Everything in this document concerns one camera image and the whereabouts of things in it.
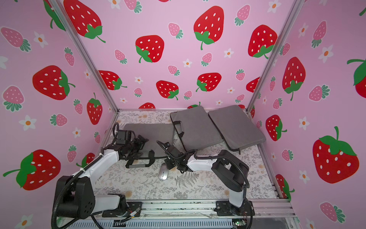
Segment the floral patterned table mat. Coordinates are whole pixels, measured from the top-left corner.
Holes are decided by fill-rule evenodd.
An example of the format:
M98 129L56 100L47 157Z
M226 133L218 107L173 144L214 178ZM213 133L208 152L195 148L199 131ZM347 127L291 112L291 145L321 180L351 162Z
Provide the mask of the floral patterned table mat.
M249 166L248 199L277 198L274 185L257 146L233 153ZM166 180L158 174L163 159L157 159L148 168L126 168L120 160L104 172L95 182L96 196L111 193L124 194L130 200L148 199L227 199L229 188L210 171L181 173L176 168L168 172Z

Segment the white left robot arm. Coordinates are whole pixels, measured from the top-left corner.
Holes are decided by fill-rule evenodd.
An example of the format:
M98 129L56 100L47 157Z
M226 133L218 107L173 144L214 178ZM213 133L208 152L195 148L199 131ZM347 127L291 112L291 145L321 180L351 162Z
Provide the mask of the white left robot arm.
M51 227L58 229L58 218L70 218L71 221L63 226L64 229L80 219L91 217L98 228L101 228L95 218L104 211L123 216L124 223L141 211L141 205L131 210L123 194L95 196L96 180L112 165L121 159L134 157L143 149L147 138L135 135L130 130L120 130L117 123L113 126L112 143L101 149L98 157L71 176L62 176L56 184L55 198L51 215Z

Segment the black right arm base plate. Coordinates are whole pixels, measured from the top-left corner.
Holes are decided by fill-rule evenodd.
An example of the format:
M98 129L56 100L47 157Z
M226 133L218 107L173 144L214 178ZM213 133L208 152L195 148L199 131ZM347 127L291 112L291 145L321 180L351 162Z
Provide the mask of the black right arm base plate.
M244 200L241 207L236 207L229 201L217 201L214 211L218 216L254 216L255 211L251 201Z

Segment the aluminium frame post right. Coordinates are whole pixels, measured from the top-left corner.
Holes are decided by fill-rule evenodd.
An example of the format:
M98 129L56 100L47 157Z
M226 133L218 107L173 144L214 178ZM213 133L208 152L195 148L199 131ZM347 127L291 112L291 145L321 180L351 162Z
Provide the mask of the aluminium frame post right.
M262 75L259 78L257 87L254 91L253 96L252 96L252 99L250 100L248 108L246 109L247 114L250 114L250 112L251 112L251 110L252 110L252 108L253 108L253 106L254 106L254 104L255 104L258 96L259 96L259 93L261 92L261 89L262 89L263 85L266 82L266 78L269 76L269 74L270 74L270 72L273 68L274 63L278 58L280 48L285 43L285 41L288 37L288 34L291 31L291 29L292 29L298 15L299 15L300 11L301 11L304 3L305 3L304 0L294 1L293 5L292 5L292 8L289 12L289 15L288 15L287 19L285 20L283 28L282 28L281 32L279 33L279 35L278 35L278 39L277 39L277 42L274 46L274 49L271 52L271 55L270 55L266 65L265 65L265 68L262 72Z

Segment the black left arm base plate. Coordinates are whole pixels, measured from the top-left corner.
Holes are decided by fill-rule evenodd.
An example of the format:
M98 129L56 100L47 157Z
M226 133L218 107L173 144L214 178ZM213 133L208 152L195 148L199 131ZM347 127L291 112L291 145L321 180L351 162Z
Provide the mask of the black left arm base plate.
M133 213L133 216L139 217L141 208L142 208L142 202L126 202L126 204L123 204L122 207L116 209L116 210L106 210L102 213L103 218L113 218L113 217L119 217L119 218L126 218L131 213Z

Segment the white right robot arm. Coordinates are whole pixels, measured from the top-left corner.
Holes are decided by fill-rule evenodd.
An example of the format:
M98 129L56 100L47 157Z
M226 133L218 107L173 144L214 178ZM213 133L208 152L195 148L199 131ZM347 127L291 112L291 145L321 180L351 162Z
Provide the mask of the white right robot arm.
M199 156L198 150L181 152L170 143L157 141L167 155L166 168L177 168L181 173L211 171L229 188L229 203L235 210L241 210L248 202L246 191L249 166L227 150L214 156Z

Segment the grey laptop bag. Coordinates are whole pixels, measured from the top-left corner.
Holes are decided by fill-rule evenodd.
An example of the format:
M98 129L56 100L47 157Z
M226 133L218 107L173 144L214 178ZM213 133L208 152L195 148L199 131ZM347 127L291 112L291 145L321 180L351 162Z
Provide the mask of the grey laptop bag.
M241 151L266 141L265 135L237 105L208 112L230 151Z
M202 150L223 142L202 106L173 112L170 119L185 151Z
M172 124L126 124L124 130L133 131L148 141L134 156L128 157L126 168L148 168L157 159L167 158L165 151L157 144L173 143L174 127Z

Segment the silver computer mouse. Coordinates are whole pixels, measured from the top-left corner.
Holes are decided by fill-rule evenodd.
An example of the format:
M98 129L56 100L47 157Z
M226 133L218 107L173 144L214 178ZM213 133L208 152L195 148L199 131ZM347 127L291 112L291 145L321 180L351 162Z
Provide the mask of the silver computer mouse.
M167 180L168 175L169 175L169 169L161 166L159 174L158 174L158 178L160 180Z

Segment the aluminium frame post left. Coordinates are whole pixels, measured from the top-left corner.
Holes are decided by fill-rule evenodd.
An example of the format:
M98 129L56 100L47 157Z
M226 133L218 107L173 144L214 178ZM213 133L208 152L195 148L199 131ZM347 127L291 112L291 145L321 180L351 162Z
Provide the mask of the aluminium frame post left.
M64 25L68 35L70 36L71 40L73 41L74 45L76 46L80 56L82 57L84 63L86 64L88 70L94 77L96 83L98 84L100 90L102 91L104 97L108 101L110 107L115 113L119 112L119 108L117 104L115 103L114 99L112 98L111 94L109 93L109 90L107 89L106 85L104 84L104 81L97 70L95 64L93 63L86 47L84 46L82 40L80 39L79 34L75 30L74 26L72 25L71 20L67 16L67 13L63 7L63 1L57 1L57 0L50 0L51 6L54 8L56 14L58 15L60 21Z

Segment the aluminium frame post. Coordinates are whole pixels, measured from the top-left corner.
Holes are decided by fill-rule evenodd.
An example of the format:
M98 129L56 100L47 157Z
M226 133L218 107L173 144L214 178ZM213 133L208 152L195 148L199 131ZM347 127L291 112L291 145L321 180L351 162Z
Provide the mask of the aluminium frame post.
M98 84L100 90L102 91L104 97L108 101L110 107L115 113L119 112L119 108L117 104L115 103L114 99L112 98L111 94L109 93L109 90L107 89L106 85L104 84L104 81L97 70L95 64L93 63L86 47L84 46L82 40L80 39L79 34L75 30L74 26L72 25L71 20L67 16L67 13L63 7L63 1L57 1L57 0L50 0L51 6L54 8L56 14L58 15L60 21L64 25L68 35L70 36L71 40L73 41L74 45L76 46L80 56L82 57L84 63L86 64L88 70L94 77L96 83Z
M250 100L248 108L246 109L247 114L250 114L250 112L251 112L251 110L252 110L252 108L253 108L253 106L254 106L254 104L255 104L258 96L259 96L259 93L261 92L261 89L262 89L263 85L266 82L266 78L269 76L269 74L270 74L270 72L273 68L274 63L278 58L280 48L285 43L285 41L288 37L288 34L291 31L291 29L292 29L298 15L299 15L300 11L301 11L304 3L305 3L304 0L294 1L293 5L292 5L292 8L289 12L289 15L288 15L287 19L285 20L283 28L282 28L281 32L279 33L279 35L278 35L278 39L277 39L277 42L274 46L274 49L271 52L271 55L270 55L266 65L265 65L265 68L262 72L262 75L259 78L257 87L254 91L253 96L252 96L252 99Z

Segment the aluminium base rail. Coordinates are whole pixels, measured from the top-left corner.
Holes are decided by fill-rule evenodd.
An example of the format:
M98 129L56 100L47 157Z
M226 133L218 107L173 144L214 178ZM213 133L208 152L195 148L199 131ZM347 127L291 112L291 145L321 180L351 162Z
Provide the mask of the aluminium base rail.
M289 201L251 200L254 216L218 216L216 199L136 200L142 202L139 217L121 223L123 218L95 218L104 229L300 229L301 225ZM72 229L97 229L91 218L73 223Z

